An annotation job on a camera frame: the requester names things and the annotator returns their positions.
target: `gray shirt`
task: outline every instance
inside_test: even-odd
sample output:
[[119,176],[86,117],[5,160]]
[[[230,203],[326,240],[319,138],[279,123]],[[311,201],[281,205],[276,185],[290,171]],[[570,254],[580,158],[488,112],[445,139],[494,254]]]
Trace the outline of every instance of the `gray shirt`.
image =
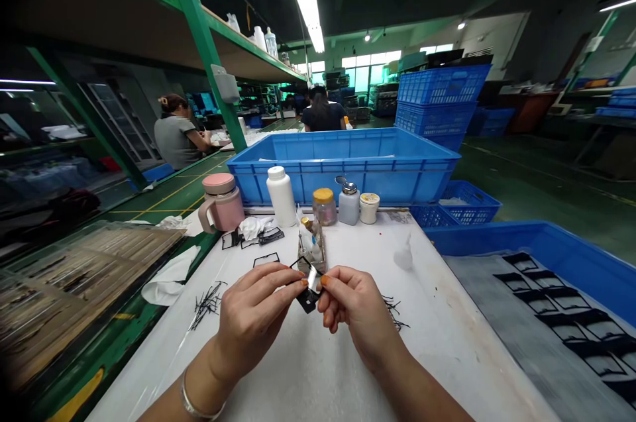
[[188,132],[197,132],[197,129],[184,117],[170,115],[154,124],[154,138],[159,153],[175,170],[194,164],[203,156],[187,137]]

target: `hair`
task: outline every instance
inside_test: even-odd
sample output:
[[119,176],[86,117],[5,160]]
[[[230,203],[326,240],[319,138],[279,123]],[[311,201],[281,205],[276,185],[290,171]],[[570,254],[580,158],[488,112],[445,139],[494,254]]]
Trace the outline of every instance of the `hair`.
[[166,94],[159,98],[161,110],[165,113],[173,113],[179,106],[187,109],[187,101],[178,94]]
[[323,86],[315,86],[309,90],[311,98],[311,108],[318,119],[327,120],[329,118],[329,101],[327,100],[327,90]]

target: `pink lid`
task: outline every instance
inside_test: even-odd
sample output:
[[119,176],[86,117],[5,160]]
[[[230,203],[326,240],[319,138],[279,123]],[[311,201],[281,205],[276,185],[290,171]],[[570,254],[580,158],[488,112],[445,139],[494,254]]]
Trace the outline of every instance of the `pink lid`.
[[206,193],[221,195],[228,193],[235,187],[234,176],[232,174],[212,174],[203,179],[203,188]]

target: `pink thermos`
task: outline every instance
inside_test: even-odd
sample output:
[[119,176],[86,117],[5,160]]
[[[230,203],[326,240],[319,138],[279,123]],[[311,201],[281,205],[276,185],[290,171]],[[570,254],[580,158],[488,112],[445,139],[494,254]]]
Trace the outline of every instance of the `pink thermos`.
[[233,231],[245,220],[240,190],[236,186],[232,174],[214,174],[203,179],[205,201],[199,208],[199,220],[203,231],[214,233],[207,218],[212,214],[214,227],[218,231]]

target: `silver bracelet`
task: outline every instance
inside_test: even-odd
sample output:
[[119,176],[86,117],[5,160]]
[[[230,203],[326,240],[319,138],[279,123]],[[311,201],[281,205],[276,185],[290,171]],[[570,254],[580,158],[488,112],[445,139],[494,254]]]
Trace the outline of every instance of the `silver bracelet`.
[[187,368],[185,368],[184,373],[181,375],[181,401],[184,405],[184,409],[186,412],[188,412],[190,415],[192,415],[193,417],[197,417],[199,419],[205,419],[205,420],[209,420],[209,421],[215,421],[220,415],[221,412],[223,412],[223,409],[225,408],[225,402],[223,402],[223,405],[221,406],[220,410],[214,414],[214,415],[206,415],[203,414],[201,412],[199,412],[198,410],[196,410],[194,408],[194,406],[192,406],[192,403],[190,402],[190,399],[187,398],[187,394],[186,394],[186,371]]

